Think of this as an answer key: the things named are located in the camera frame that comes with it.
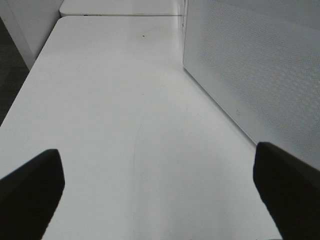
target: perforated panel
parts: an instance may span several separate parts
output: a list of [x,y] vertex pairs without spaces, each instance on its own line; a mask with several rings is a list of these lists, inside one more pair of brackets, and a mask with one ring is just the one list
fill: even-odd
[[318,0],[189,0],[184,66],[254,142],[320,169],[319,27]]

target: black foam pad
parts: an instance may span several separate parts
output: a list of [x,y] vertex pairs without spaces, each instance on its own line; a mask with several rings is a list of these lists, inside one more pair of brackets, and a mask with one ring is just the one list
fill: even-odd
[[320,172],[268,143],[256,147],[253,180],[284,240],[320,240]]
[[63,167],[56,149],[44,151],[2,178],[0,239],[40,240],[64,187]]

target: table surface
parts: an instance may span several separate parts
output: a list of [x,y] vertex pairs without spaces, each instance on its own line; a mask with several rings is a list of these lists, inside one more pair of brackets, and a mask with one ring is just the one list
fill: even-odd
[[64,0],[61,16],[177,16],[183,0]]
[[57,148],[43,239],[266,240],[255,146],[183,70],[179,17],[61,18],[0,127],[0,176]]

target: dark carpet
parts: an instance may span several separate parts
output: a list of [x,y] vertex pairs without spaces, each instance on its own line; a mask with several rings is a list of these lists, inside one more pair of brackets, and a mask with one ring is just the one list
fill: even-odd
[[29,73],[0,19],[0,126]]

